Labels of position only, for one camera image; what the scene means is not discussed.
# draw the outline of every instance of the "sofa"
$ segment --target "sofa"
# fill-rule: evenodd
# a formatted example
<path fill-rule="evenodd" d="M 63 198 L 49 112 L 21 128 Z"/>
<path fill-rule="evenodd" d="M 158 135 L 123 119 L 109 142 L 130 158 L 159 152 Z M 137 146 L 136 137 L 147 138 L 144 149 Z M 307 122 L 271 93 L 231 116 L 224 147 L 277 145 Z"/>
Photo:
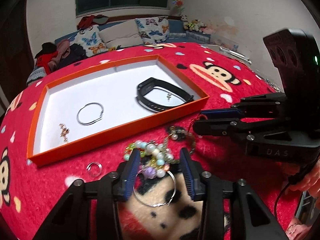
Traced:
<path fill-rule="evenodd" d="M 210 44 L 210 35 L 195 32 L 195 31 L 186 31 L 183 29 L 183 22 L 180 20 L 168 20 L 169 21 L 169 30 L 170 30 L 170 36 L 169 39 L 166 40 L 167 43 L 173 43 L 173 42 L 196 42 L 198 44 Z M 106 28 L 109 28 L 111 26 L 120 24 L 124 21 L 118 21 L 118 22 L 110 22 L 104 25 L 98 26 L 99 30 L 104 30 Z M 58 44 L 60 41 L 64 39 L 69 39 L 72 41 L 76 34 L 79 31 L 69 33 L 67 35 L 64 35 L 60 38 L 57 38 L 54 42 L 55 44 Z"/>

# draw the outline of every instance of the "earring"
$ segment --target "earring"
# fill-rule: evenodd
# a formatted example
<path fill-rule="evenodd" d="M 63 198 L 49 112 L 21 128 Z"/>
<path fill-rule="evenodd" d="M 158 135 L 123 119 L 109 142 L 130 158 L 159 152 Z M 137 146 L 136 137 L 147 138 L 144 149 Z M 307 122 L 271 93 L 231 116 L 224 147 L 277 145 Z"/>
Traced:
<path fill-rule="evenodd" d="M 69 133 L 69 129 L 67 129 L 67 127 L 63 123 L 59 124 L 59 126 L 61 128 L 60 137 L 63 137 L 63 141 L 68 143 L 69 141 L 68 141 L 68 138 L 67 138 L 67 134 Z"/>
<path fill-rule="evenodd" d="M 172 94 L 171 94 L 171 93 L 168 93 L 168 94 L 167 94 L 168 102 L 170 101 L 171 96 L 172 96 Z"/>

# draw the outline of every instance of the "red string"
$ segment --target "red string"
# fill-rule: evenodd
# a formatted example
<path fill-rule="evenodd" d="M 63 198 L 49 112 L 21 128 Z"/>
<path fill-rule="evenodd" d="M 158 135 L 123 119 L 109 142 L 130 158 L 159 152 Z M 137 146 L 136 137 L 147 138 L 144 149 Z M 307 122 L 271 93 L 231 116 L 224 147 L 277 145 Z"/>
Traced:
<path fill-rule="evenodd" d="M 206 115 L 199 114 L 196 118 L 191 120 L 191 123 L 190 123 L 189 128 L 188 128 L 188 132 L 190 131 L 190 128 L 194 124 L 194 122 L 200 120 L 201 118 L 208 120 L 208 117 Z"/>

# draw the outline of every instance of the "monkey cartoon print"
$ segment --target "monkey cartoon print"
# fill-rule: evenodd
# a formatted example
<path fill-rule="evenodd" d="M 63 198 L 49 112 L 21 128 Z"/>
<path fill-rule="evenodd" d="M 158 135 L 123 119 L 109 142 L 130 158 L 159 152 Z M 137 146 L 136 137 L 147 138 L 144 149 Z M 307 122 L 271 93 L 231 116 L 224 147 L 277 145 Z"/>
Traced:
<path fill-rule="evenodd" d="M 207 61 L 204 61 L 203 64 L 204 67 L 191 64 L 190 69 L 204 80 L 210 82 L 212 85 L 231 93 L 232 87 L 230 84 L 241 84 L 239 79 L 237 79 L 231 72 L 227 71 L 223 67 L 214 65 L 213 63 Z"/>

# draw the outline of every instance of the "butterfly pillow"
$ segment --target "butterfly pillow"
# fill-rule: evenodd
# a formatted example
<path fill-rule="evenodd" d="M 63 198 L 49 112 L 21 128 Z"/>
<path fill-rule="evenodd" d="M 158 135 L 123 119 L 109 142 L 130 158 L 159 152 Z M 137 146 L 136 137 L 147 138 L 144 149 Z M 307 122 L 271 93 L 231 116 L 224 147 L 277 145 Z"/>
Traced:
<path fill-rule="evenodd" d="M 144 44 L 161 43 L 169 38 L 167 16 L 136 18 L 135 21 Z"/>
<path fill-rule="evenodd" d="M 90 26 L 85 30 L 79 31 L 75 37 L 74 43 L 81 45 L 85 49 L 87 57 L 92 57 L 108 51 L 99 36 L 99 29 L 97 26 Z"/>

